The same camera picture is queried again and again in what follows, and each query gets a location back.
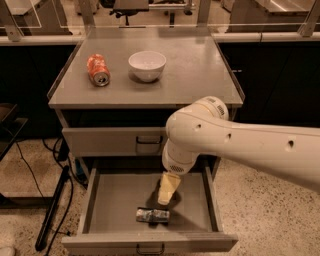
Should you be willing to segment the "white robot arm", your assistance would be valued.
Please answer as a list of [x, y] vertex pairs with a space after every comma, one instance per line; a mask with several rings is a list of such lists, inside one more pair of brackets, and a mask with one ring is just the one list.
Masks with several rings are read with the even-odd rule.
[[199, 155], [226, 158], [320, 192], [320, 129], [236, 123], [225, 104], [204, 97], [166, 122], [158, 203], [167, 205]]

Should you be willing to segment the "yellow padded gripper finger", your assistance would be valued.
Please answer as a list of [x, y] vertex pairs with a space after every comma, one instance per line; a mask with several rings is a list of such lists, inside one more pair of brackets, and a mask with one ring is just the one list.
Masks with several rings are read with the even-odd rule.
[[160, 188], [158, 191], [158, 203], [168, 205], [173, 194], [176, 192], [181, 182], [178, 175], [164, 172], [160, 180]]

